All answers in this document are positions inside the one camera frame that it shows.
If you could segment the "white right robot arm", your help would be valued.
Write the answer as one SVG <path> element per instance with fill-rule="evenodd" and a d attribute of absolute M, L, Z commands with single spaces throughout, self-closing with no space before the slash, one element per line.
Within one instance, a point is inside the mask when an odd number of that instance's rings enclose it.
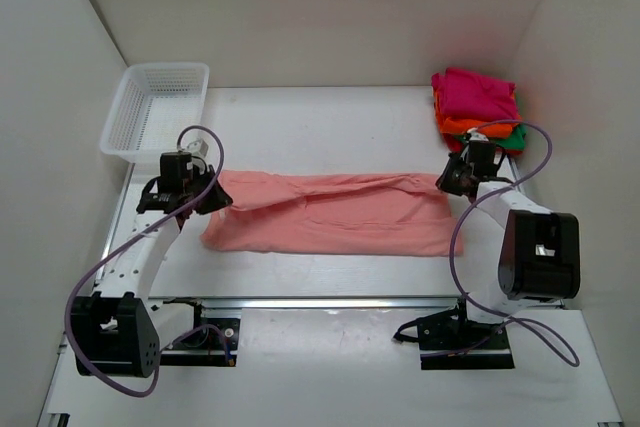
<path fill-rule="evenodd" d="M 503 229 L 494 280 L 475 292 L 462 291 L 459 300 L 467 320 L 489 325 L 532 306 L 573 299 L 581 286 L 578 219 L 537 204 L 500 177 L 506 155 L 498 151 L 495 143 L 473 136 L 449 155 L 436 181 L 440 191 L 470 201 L 452 234 L 451 269 L 459 231 L 473 210 Z"/>

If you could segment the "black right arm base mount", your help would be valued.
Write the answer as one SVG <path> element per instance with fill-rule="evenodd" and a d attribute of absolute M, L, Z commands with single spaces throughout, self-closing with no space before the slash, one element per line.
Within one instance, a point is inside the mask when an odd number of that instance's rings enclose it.
<path fill-rule="evenodd" d="M 469 320 L 463 307 L 406 322 L 392 339 L 418 345 L 423 371 L 515 368 L 506 329 Z"/>

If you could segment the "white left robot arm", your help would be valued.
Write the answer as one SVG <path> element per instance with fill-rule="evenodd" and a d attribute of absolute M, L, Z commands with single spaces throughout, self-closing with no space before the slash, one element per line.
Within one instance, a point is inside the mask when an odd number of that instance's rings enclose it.
<path fill-rule="evenodd" d="M 80 374 L 147 378 L 164 349 L 208 330 L 199 301 L 153 301 L 151 287 L 192 214 L 231 206 L 214 168 L 185 150 L 164 153 L 160 174 L 143 188 L 127 247 L 108 261 L 102 280 L 70 308 Z"/>

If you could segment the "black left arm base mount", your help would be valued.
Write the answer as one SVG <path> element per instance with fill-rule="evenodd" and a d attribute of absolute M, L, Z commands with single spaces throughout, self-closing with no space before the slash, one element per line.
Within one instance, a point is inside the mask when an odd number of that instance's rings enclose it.
<path fill-rule="evenodd" d="M 233 368 L 237 356 L 241 331 L 240 317 L 203 317 L 203 323 L 215 325 L 223 334 L 208 329 L 177 343 L 161 355 L 162 366 Z"/>

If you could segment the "salmon pink t-shirt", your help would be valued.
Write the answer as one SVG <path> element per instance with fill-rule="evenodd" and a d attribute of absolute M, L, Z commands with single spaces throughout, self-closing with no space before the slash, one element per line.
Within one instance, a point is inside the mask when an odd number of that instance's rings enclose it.
<path fill-rule="evenodd" d="M 220 252 L 440 257 L 459 254 L 456 219 L 436 175 L 294 176 L 226 171 L 231 206 L 200 236 Z"/>

